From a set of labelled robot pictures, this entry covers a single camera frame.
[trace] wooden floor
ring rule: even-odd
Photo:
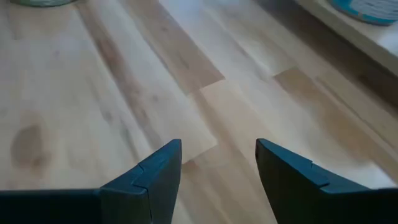
[[[291,0],[1,1],[0,189],[99,187],[180,138],[174,223],[276,223],[256,138],[396,185],[382,77]]]

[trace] dark teal object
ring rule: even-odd
[[[12,3],[31,7],[55,7],[74,1],[76,0],[11,0]]]
[[[171,223],[181,175],[173,140],[99,189],[0,192],[0,223]]]
[[[278,224],[398,223],[398,189],[368,189],[265,139],[256,160]]]
[[[360,13],[354,8],[352,8],[351,3],[353,2],[353,0],[328,0],[328,1],[337,10],[363,22],[367,22],[374,25],[380,25],[380,26],[389,26],[393,24],[395,21],[397,21],[397,19],[383,19],[381,17],[375,17]]]

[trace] dark stain on wood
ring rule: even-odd
[[[32,125],[18,131],[11,145],[12,163],[23,169],[42,170],[49,153],[43,148],[42,130]]]

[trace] teal container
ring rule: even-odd
[[[388,26],[398,21],[398,0],[329,0],[337,10],[364,22]]]
[[[54,7],[71,3],[76,0],[11,0],[12,3],[32,7]]]

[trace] wooden shelf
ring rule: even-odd
[[[398,23],[374,26],[356,21],[337,11],[327,0],[296,0],[339,35],[398,75]]]

